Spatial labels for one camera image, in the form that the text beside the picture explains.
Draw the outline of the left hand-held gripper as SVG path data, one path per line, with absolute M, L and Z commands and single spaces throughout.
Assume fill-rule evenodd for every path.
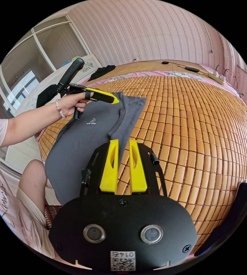
M 99 89 L 85 87 L 83 85 L 69 84 L 68 94 L 85 93 L 85 99 L 88 101 L 102 101 L 109 104 L 119 103 L 119 99 L 112 93 L 108 93 Z

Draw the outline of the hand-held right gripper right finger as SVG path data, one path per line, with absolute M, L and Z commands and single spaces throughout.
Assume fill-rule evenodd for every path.
M 146 178 L 138 143 L 129 140 L 130 192 L 146 192 Z

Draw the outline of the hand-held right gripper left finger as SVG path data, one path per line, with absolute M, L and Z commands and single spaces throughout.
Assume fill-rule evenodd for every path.
M 118 181 L 119 140 L 110 140 L 100 182 L 102 192 L 116 192 Z

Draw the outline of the person's left hand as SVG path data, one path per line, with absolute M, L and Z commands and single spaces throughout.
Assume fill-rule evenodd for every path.
M 65 95 L 58 101 L 58 106 L 63 116 L 71 116 L 74 114 L 75 108 L 79 112 L 83 112 L 88 100 L 85 99 L 85 92 L 79 94 Z

